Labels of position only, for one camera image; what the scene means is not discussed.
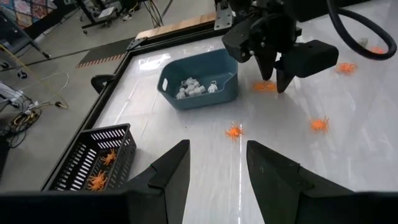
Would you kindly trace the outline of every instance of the black metal rail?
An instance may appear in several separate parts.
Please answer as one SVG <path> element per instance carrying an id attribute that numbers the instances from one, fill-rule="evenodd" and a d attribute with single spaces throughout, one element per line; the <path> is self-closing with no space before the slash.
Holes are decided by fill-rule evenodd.
<path id="1" fill-rule="evenodd" d="M 228 30 L 229 29 L 214 30 L 214 21 L 207 22 L 197 26 L 187 27 L 185 29 L 176 30 L 155 37 L 150 37 L 145 42 L 143 42 L 140 47 L 128 52 L 115 70 L 114 79 L 111 82 L 107 83 L 106 86 L 101 90 L 99 97 L 94 102 L 94 105 L 91 107 L 83 122 L 80 124 L 76 133 L 72 137 L 72 140 L 69 142 L 68 146 L 60 156 L 56 165 L 47 177 L 47 180 L 44 182 L 41 190 L 49 189 L 50 184 L 53 182 L 56 174 L 60 170 L 60 166 L 65 162 L 66 155 L 68 155 L 68 153 L 72 149 L 72 146 L 76 141 L 76 137 L 80 134 L 80 132 L 86 129 L 91 129 L 95 125 L 97 119 L 102 113 L 103 108 L 107 104 L 114 89 L 118 85 L 121 77 L 127 69 L 127 66 L 130 64 L 130 61 L 134 56 L 153 52 L 156 50 L 166 49 L 169 47 L 175 47 L 177 45 L 187 44 L 194 41 L 217 37 L 220 35 L 224 35 L 225 33 L 227 33 Z"/>

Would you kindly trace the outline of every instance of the basket handle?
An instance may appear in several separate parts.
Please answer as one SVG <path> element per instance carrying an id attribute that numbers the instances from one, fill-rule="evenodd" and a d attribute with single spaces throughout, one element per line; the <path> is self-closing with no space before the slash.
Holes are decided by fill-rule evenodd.
<path id="1" fill-rule="evenodd" d="M 165 93 L 168 85 L 169 85 L 169 82 L 167 81 L 167 79 L 163 78 L 163 80 L 159 80 L 159 82 L 157 84 L 157 89 L 160 92 Z"/>

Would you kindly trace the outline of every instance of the gray floor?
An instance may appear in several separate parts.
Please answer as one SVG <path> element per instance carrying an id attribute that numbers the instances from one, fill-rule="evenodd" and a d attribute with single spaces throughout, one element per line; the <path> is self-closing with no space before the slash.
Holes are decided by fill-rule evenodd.
<path id="1" fill-rule="evenodd" d="M 168 1 L 155 1 L 162 12 Z M 164 17 L 164 24 L 171 24 L 191 17 L 207 14 L 214 10 L 213 1 L 174 0 Z M 82 33 L 80 26 L 81 12 L 72 15 L 66 22 L 59 25 L 51 33 L 40 40 L 40 46 L 53 57 L 70 54 L 82 49 L 96 47 L 118 40 L 134 37 L 139 32 L 152 28 L 150 15 L 145 8 L 133 14 L 130 21 L 116 20 L 110 28 L 92 27 L 88 35 Z M 112 73 L 119 60 L 91 67 L 75 69 L 78 62 L 87 54 L 62 57 L 48 62 L 30 66 L 38 77 L 46 77 L 56 72 L 67 72 L 70 82 L 62 92 L 69 104 L 69 110 L 48 108 L 42 117 L 29 129 L 25 141 L 16 149 L 12 149 L 7 158 L 6 166 L 0 181 L 0 192 L 20 190 L 40 190 L 52 167 L 65 149 L 76 129 L 98 97 L 90 85 L 92 76 L 100 73 Z M 22 57 L 24 63 L 41 60 L 43 57 L 34 49 L 29 49 Z M 32 74 L 28 79 L 20 80 L 15 70 L 1 72 L 0 81 L 14 88 L 23 88 L 35 82 Z M 54 90 L 59 90 L 65 84 L 63 75 L 56 75 L 47 80 Z M 53 94 L 41 84 L 28 88 L 25 94 L 34 100 L 43 101 Z M 12 117 L 13 113 L 0 114 L 0 121 Z"/>

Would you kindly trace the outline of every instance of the orange toy spider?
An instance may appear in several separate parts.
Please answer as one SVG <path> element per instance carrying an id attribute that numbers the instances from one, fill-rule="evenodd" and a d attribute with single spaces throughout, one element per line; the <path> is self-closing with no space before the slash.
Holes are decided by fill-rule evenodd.
<path id="1" fill-rule="evenodd" d="M 371 52 L 376 53 L 376 54 L 384 54 L 384 50 L 381 49 L 380 47 L 373 47 Z"/>
<path id="2" fill-rule="evenodd" d="M 88 184 L 88 188 L 90 190 L 102 190 L 104 188 L 106 179 L 105 177 L 105 171 L 100 170 L 98 172 L 97 176 L 90 176 L 88 180 L 90 181 L 90 184 Z"/>
<path id="3" fill-rule="evenodd" d="M 327 133 L 329 131 L 329 118 L 325 116 L 324 120 L 318 119 L 311 121 L 311 128 L 316 131 L 322 130 Z"/>
<path id="4" fill-rule="evenodd" d="M 276 84 L 272 81 L 262 81 L 262 82 L 255 82 L 253 84 L 254 91 L 268 91 L 268 92 L 275 92 L 276 91 Z"/>
<path id="5" fill-rule="evenodd" d="M 109 165 L 112 160 L 116 158 L 116 153 L 114 152 L 114 149 L 111 149 L 111 153 L 108 154 L 106 157 L 101 157 L 101 160 L 104 161 L 104 165 Z"/>
<path id="6" fill-rule="evenodd" d="M 336 67 L 336 72 L 345 75 L 351 75 L 356 71 L 357 68 L 358 66 L 356 66 L 356 64 L 353 63 L 340 63 Z"/>
<path id="7" fill-rule="evenodd" d="M 232 128 L 228 131 L 225 130 L 225 134 L 232 139 L 232 141 L 236 141 L 241 135 L 243 135 L 243 130 L 236 124 L 232 123 Z"/>

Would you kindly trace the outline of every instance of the blue plastic basket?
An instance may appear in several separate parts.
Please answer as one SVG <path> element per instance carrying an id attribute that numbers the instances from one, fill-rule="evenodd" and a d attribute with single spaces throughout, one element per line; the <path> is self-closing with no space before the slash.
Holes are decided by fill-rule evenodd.
<path id="1" fill-rule="evenodd" d="M 198 80 L 206 88 L 206 93 L 176 99 L 181 81 L 190 77 Z M 218 91 L 208 93 L 213 80 L 217 81 Z M 225 49 L 176 60 L 163 69 L 157 90 L 178 110 L 233 101 L 238 95 L 238 63 Z"/>

